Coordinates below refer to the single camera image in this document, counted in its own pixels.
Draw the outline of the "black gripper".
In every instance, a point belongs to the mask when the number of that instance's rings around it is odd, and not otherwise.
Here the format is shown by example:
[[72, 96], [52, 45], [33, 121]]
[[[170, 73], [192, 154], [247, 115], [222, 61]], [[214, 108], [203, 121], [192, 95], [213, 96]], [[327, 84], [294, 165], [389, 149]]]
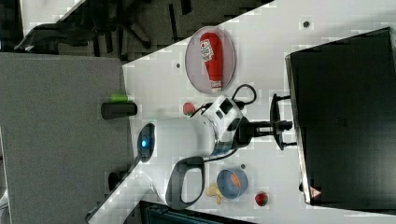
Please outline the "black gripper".
[[242, 117], [233, 137], [232, 149], [246, 147], [253, 137], [262, 137], [272, 135], [274, 138], [280, 138], [282, 132], [275, 130], [260, 131], [259, 128], [271, 127], [280, 131], [288, 131], [292, 128], [292, 122], [286, 120], [278, 121], [253, 121], [250, 122], [246, 117]]

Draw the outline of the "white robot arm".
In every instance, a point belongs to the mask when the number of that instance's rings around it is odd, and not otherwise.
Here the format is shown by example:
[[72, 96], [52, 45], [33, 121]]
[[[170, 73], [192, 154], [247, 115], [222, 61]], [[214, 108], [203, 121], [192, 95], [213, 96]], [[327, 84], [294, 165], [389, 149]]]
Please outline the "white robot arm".
[[280, 118], [278, 104], [272, 104], [268, 121], [248, 120], [242, 113], [245, 105], [221, 95], [200, 115], [147, 123], [136, 140], [139, 162], [86, 223], [123, 224], [149, 190], [169, 207], [186, 209], [196, 203], [182, 199], [189, 170], [198, 169], [204, 185], [207, 162], [233, 154], [254, 137], [272, 135], [281, 148], [285, 147], [280, 136], [291, 129], [292, 123]]

